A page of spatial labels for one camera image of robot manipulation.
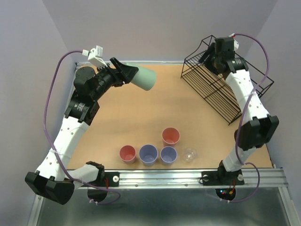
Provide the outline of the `mint green plastic cup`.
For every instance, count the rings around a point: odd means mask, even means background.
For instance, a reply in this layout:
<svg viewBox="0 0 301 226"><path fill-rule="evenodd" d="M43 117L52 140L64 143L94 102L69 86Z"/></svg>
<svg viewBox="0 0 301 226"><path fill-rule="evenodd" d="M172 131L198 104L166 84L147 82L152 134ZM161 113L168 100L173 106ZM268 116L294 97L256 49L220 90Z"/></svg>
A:
<svg viewBox="0 0 301 226"><path fill-rule="evenodd" d="M157 74L153 70L129 62L126 62L126 65L134 66L138 68L138 72L131 80L132 84L136 85L137 87L145 91L149 91L153 88L157 78Z"/></svg>

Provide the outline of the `large lavender plastic cup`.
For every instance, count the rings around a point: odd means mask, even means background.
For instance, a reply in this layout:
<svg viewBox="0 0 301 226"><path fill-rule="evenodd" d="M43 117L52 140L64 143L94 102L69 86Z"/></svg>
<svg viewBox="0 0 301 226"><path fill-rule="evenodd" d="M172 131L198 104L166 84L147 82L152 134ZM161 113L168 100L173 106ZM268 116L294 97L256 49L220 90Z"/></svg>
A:
<svg viewBox="0 0 301 226"><path fill-rule="evenodd" d="M158 150L151 144L143 145L139 150L139 158L144 166L153 166L158 158Z"/></svg>

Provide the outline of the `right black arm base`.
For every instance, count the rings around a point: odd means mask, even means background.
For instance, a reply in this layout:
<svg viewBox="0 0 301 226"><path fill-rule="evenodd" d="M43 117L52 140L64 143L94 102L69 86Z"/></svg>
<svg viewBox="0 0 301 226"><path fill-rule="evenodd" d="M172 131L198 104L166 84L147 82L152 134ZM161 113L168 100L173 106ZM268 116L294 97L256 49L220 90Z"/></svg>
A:
<svg viewBox="0 0 301 226"><path fill-rule="evenodd" d="M202 183L205 186L229 186L230 184L242 186L245 184L244 179L238 179L242 175L242 170L234 172L221 172L221 171L203 171Z"/></svg>

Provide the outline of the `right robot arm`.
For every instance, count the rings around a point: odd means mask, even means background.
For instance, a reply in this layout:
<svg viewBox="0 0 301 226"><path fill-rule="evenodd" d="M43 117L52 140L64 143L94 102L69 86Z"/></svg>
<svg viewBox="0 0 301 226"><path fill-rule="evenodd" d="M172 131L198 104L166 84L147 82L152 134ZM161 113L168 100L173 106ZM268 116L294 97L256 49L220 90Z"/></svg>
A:
<svg viewBox="0 0 301 226"><path fill-rule="evenodd" d="M202 172L200 182L205 186L243 185L241 169L246 160L271 140L279 125L278 117L270 115L263 106L251 81L247 62L235 56L237 48L233 35L216 38L200 59L210 72L223 76L242 112L232 151L216 171Z"/></svg>

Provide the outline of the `salmon pink plastic cup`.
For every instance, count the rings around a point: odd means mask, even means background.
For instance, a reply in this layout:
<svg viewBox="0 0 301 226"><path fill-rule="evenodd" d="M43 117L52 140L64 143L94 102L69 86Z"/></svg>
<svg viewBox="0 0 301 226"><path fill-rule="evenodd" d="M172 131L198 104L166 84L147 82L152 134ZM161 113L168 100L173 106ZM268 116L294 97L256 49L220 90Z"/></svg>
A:
<svg viewBox="0 0 301 226"><path fill-rule="evenodd" d="M173 127L166 128L162 131L163 146L175 147L180 140L180 132Z"/></svg>

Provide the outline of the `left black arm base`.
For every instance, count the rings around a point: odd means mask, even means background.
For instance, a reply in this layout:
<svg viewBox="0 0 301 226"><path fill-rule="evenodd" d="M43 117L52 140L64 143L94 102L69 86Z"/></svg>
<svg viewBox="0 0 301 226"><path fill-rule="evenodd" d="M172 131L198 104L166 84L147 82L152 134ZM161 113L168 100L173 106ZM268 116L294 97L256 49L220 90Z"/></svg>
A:
<svg viewBox="0 0 301 226"><path fill-rule="evenodd" d="M103 171L96 180L89 182L94 186L109 188L119 186L120 173L118 171Z"/></svg>

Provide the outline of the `black wire dish rack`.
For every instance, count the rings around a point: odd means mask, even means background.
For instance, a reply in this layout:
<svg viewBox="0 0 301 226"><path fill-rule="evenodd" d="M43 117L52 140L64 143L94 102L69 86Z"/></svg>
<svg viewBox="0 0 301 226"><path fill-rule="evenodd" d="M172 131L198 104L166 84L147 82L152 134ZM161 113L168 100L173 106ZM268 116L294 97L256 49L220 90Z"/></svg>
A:
<svg viewBox="0 0 301 226"><path fill-rule="evenodd" d="M214 39L213 35L204 38L198 48L184 59L181 78L231 124L241 116L235 95L222 75L210 72L200 61L205 51L214 44Z"/></svg>

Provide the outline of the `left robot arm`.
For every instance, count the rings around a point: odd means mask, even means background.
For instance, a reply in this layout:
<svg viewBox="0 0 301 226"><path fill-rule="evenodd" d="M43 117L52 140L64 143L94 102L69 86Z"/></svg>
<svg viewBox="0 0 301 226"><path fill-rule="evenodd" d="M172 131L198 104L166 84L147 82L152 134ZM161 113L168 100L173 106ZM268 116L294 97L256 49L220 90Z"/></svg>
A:
<svg viewBox="0 0 301 226"><path fill-rule="evenodd" d="M55 140L50 141L51 148L42 164L25 176L25 182L35 194L64 205L85 183L107 190L108 180L103 165L88 161L83 167L70 172L66 166L100 108L100 97L109 88L128 84L138 75L138 67L123 64L114 57L110 61L113 67L105 65L94 70L85 66L76 71L75 89L60 131Z"/></svg>

